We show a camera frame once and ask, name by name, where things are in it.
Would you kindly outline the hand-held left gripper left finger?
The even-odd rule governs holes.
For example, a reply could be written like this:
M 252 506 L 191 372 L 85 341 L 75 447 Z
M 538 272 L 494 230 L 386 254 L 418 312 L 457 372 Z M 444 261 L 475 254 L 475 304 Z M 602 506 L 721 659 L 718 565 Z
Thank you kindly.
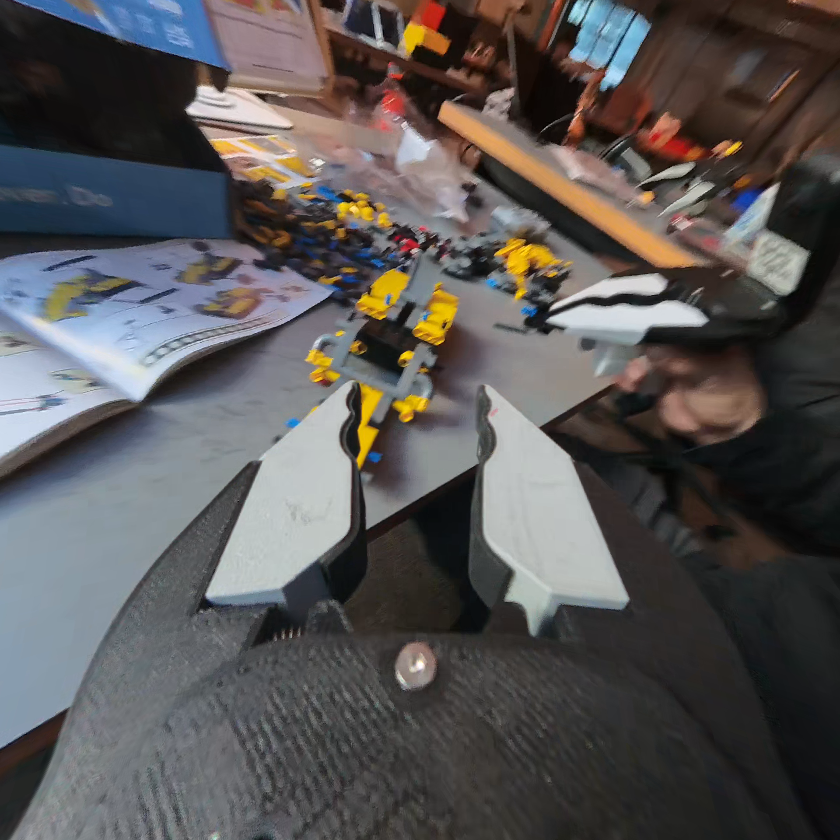
M 345 601 L 367 567 L 358 429 L 349 381 L 255 463 L 205 591 L 218 607 L 273 606 L 290 624 L 321 601 Z

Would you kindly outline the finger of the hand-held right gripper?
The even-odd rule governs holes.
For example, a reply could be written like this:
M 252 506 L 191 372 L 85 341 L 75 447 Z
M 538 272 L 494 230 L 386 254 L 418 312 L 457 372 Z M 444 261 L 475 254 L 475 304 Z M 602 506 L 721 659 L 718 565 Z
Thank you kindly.
M 695 329 L 708 322 L 702 310 L 678 300 L 638 303 L 586 298 L 550 310 L 545 326 L 588 340 L 634 346 L 652 329 Z
M 655 298 L 666 291 L 669 280 L 659 273 L 609 277 L 558 300 L 557 309 L 582 306 L 594 301 L 596 306 L 611 306 L 621 302 L 633 302 L 637 298 Z

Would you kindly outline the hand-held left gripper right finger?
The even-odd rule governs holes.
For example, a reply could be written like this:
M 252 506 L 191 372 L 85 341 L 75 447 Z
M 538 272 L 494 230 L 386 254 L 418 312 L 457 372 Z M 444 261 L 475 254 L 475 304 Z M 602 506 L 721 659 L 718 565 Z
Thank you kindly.
M 561 607 L 620 612 L 629 594 L 574 460 L 490 385 L 476 397 L 469 582 L 537 637 Z

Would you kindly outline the person's right forearm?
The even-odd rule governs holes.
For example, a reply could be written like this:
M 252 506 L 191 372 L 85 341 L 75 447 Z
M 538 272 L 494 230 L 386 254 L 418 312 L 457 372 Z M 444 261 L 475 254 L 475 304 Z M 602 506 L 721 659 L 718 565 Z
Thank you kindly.
M 719 478 L 741 510 L 804 553 L 838 557 L 839 318 L 809 318 L 754 352 L 764 399 L 748 430 L 686 445 L 689 462 Z

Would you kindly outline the grey desk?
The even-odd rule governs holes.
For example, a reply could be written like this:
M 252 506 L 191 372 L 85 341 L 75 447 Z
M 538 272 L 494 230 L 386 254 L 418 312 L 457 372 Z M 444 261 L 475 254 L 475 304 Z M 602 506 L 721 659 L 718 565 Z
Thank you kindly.
M 488 384 L 541 426 L 607 387 L 560 332 L 520 323 L 509 296 L 457 283 L 461 301 L 429 410 L 391 423 L 365 480 L 369 540 L 466 477 L 475 399 Z M 277 330 L 187 365 L 140 407 L 53 448 L 2 481 L 2 747 L 56 737 L 102 636 L 161 553 L 252 459 L 323 395 L 304 361 L 343 310 L 320 304 Z

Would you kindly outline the person's right hand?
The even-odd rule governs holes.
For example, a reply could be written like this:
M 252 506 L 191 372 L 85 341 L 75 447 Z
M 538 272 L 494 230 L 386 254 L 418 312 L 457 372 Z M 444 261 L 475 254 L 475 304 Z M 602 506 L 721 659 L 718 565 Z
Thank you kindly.
M 624 393 L 654 393 L 661 424 L 699 446 L 745 434 L 767 410 L 753 355 L 735 346 L 699 352 L 651 345 L 614 384 Z

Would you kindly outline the white wipes canister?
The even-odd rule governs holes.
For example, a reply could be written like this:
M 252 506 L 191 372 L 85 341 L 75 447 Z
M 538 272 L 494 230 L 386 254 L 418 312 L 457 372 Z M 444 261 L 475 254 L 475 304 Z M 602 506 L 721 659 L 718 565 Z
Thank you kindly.
M 753 246 L 767 225 L 780 185 L 777 182 L 768 186 L 726 230 L 721 239 L 725 249 Z

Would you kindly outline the dark table with wooden edge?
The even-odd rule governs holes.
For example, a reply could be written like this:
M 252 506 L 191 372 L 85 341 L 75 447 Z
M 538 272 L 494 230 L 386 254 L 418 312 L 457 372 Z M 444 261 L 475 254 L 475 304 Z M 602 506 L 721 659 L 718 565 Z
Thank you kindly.
M 660 268 L 707 263 L 666 233 L 666 221 L 655 215 L 656 206 L 628 206 L 572 181 L 554 154 L 519 127 L 456 101 L 445 101 L 437 119 L 480 152 L 486 172 L 503 192 L 593 254 Z

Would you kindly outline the yellow grey brick vehicle model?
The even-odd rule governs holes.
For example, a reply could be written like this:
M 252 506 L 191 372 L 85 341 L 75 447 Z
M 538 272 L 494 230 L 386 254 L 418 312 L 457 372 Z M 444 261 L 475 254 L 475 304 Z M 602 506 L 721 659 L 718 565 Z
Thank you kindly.
M 435 259 L 417 253 L 410 266 L 375 279 L 335 330 L 314 341 L 306 358 L 311 382 L 331 390 L 359 385 L 358 467 L 381 459 L 375 442 L 390 415 L 409 424 L 429 408 L 438 349 L 458 308 Z

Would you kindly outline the crumpled clear plastic bag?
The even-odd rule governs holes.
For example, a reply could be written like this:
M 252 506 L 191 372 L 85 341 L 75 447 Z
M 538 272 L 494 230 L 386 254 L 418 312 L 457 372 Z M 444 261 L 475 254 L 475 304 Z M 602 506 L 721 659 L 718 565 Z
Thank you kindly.
M 466 175 L 438 140 L 424 137 L 405 122 L 394 166 L 408 192 L 427 214 L 459 224 L 469 221 Z

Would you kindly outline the open instruction booklet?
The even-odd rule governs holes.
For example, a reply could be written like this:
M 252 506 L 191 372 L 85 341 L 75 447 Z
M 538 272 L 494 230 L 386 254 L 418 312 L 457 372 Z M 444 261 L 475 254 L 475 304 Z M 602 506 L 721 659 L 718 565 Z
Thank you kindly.
M 232 240 L 2 259 L 1 477 L 331 291 Z

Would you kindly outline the person's black jacket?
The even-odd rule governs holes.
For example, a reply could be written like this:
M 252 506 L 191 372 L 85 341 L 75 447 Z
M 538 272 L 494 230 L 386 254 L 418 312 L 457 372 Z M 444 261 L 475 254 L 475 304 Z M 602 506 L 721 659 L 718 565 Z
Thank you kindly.
M 682 564 L 747 667 L 784 768 L 820 838 L 839 838 L 839 565 L 794 556 L 749 570 Z

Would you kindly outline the pile of loose building pieces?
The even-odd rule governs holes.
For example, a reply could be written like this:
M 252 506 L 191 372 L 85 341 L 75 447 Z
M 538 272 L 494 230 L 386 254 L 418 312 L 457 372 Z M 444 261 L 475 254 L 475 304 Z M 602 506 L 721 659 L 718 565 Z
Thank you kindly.
M 483 282 L 526 309 L 546 307 L 572 277 L 574 262 L 544 241 L 542 231 L 446 235 L 396 217 L 371 196 L 304 182 L 282 190 L 262 178 L 234 182 L 238 235 L 257 247 L 263 269 L 289 269 L 359 300 L 387 270 L 408 273 L 420 258 L 445 277 Z

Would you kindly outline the blue cardboard kit box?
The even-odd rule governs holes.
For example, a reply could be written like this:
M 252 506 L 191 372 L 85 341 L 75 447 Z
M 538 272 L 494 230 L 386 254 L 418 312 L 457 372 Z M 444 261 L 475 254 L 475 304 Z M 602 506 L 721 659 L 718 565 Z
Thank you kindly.
M 232 237 L 202 67 L 228 79 L 204 2 L 2 1 L 2 233 Z

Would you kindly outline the white flat stand base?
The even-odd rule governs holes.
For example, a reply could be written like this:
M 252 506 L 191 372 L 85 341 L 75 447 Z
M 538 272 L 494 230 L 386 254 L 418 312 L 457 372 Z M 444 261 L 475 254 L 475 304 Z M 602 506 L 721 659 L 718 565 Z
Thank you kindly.
M 218 91 L 210 85 L 200 85 L 185 112 L 200 123 L 240 127 L 262 133 L 294 128 L 292 121 L 269 104 L 252 92 L 238 88 Z

